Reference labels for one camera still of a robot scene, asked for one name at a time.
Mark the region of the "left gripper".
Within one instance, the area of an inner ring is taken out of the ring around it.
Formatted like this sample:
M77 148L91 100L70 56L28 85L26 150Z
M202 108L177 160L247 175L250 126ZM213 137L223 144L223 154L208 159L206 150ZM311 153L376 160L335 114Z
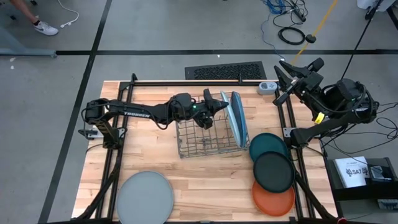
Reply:
M170 103L173 119L176 122L193 119L199 127L203 129L211 128L213 114L217 114L217 112L226 108L229 103L217 102L209 89L203 90L203 97L203 100L196 102L189 93L179 93L173 96Z

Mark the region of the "large light blue plate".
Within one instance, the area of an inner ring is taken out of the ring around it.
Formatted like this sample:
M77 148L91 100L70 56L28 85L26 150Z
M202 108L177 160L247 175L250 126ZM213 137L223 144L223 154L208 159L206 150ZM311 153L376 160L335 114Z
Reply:
M222 100L228 104L228 106L226 107L226 112L228 114L228 121L229 121L229 125L231 126L231 130L233 132L234 140L236 142L236 145L238 147L241 147L240 132L239 132L238 124L236 121L236 117L234 115L234 112L233 112L233 109L231 106L231 102L225 92L220 91L220 93L221 93Z

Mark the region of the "large dark blue plate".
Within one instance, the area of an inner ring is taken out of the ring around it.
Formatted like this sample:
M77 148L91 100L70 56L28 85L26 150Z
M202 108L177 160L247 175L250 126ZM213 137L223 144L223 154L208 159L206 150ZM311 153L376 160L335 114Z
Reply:
M231 94L231 107L233 109L234 116L236 118L236 123L239 130L240 147L245 147L248 138L248 129L246 124L246 118L244 115L243 103L241 96L238 92L233 91Z

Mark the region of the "small teal plate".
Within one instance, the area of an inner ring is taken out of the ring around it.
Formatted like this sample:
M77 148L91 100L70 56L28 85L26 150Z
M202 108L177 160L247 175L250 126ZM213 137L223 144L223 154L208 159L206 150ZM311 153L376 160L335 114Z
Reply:
M255 136L249 146L249 155L254 162L264 152L278 152L285 157L289 156L286 143L272 133L261 133Z

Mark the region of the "small black plate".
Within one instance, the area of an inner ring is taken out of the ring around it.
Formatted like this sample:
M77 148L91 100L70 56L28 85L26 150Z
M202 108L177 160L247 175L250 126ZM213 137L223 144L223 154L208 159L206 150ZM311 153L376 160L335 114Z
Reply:
M268 151L254 161L255 181L266 191L282 193L287 191L295 180L293 164L281 153Z

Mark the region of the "small orange plate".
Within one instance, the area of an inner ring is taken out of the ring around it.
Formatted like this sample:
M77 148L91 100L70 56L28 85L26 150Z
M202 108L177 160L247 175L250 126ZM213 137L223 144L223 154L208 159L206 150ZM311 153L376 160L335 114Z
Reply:
M252 199L256 207L266 215L281 217L288 214L295 204L293 187L282 193L264 190L257 182L252 185Z

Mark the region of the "large grey plate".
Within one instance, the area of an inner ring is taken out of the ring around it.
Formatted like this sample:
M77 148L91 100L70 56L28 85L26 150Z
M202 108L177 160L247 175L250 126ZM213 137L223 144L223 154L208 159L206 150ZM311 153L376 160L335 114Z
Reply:
M142 171L121 186L116 212L121 224L164 224L174 207L174 192L160 173Z

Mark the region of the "black floor vent grille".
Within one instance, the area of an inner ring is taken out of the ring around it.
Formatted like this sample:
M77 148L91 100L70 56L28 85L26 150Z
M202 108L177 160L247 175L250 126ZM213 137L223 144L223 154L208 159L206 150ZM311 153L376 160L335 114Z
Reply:
M265 80L261 61L185 67L186 80Z

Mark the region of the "black power strip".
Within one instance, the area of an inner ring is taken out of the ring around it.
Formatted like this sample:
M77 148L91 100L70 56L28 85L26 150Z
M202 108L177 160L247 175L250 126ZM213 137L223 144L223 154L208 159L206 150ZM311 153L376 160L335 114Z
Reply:
M305 22L307 20L300 8L294 7L293 12L302 22Z

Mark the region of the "thin black pole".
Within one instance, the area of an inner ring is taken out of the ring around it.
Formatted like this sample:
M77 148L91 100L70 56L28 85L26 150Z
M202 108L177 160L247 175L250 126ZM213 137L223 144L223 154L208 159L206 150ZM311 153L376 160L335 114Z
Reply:
M361 43L361 41L362 41L367 29L368 29L371 21L373 20L373 17L375 15L376 11L379 9L379 6L381 5L382 2L383 2L383 0L376 0L376 2L368 9L367 13L365 14L364 18L367 21L366 26L363 29L362 34L361 34L357 44L355 45L355 48L353 49L353 51L351 53L351 56L350 56L350 58L348 60L346 68L345 68L345 70L344 70L344 72L343 72L343 74L341 76L341 79L343 79L345 77L346 72L348 71L349 66L350 66L350 64L352 62L352 59L353 59L354 55L357 53L358 47L359 47L359 45L360 45L360 43Z

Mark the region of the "white object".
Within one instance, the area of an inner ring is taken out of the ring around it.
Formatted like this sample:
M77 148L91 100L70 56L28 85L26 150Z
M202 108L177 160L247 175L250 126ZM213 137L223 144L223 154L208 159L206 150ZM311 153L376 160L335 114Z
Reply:
M375 6L378 0L356 0L357 6L360 9L368 9L371 6ZM388 7L398 4L398 0L382 0L380 3L377 12L384 12L387 10Z

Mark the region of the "black device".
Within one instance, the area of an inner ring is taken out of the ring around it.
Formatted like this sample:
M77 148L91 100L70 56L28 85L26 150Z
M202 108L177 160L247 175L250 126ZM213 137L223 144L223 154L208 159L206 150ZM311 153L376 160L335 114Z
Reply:
M394 176L384 166L369 166L369 173L372 182L392 182Z

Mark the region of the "black cart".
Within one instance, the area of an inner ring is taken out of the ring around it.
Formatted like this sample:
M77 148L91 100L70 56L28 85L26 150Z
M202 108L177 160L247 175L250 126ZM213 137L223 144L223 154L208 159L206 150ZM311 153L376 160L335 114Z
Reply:
M347 200L375 200L383 209L398 210L398 173L395 172L388 157L367 159L369 166L387 167L394 176L392 182L372 182L366 178L366 185L353 188L344 188L336 170L334 160L325 162L326 171L331 183L333 199L336 203Z

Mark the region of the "person's leg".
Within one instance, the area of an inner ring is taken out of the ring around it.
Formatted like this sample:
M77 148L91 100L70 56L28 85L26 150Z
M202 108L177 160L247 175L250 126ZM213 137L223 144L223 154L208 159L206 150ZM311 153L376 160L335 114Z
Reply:
M31 13L24 0L10 0L10 2L16 9L20 10L21 13L23 13L23 15L25 15L34 26L39 24L39 19L36 18L33 13Z

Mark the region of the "black metal table frame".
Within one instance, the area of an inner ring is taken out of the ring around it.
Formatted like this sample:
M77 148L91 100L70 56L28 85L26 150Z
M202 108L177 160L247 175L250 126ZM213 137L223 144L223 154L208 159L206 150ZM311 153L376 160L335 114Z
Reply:
M250 140L261 133L272 133L282 138L284 126L300 128L313 126L310 110L291 95L290 104L283 104L279 110L272 101L275 95L259 95L257 86L263 80L182 80L137 81L132 88L132 102L148 105L164 103L177 93L189 93L192 96L203 95L209 88L212 94L220 96L220 91L230 95L237 91L242 98L244 114L248 124ZM333 216L337 216L335 201L325 167L324 158L317 152L305 147L303 162L294 161L296 168L304 167L310 190L320 203ZM107 150L99 146L90 149L85 158L78 187L72 218L81 215L100 190ZM164 175L174 190L174 208L168 221L214 221L214 222L284 222L289 217L299 215L320 218L320 214L307 205L309 199L297 184L298 193L295 205L281 217L272 217L262 213L252 199L253 161L248 151L231 152L212 156L180 158L177 152L177 131L173 122L162 131L153 121L141 118L128 118L127 136L123 149L118 190L133 174L145 170L154 170Z

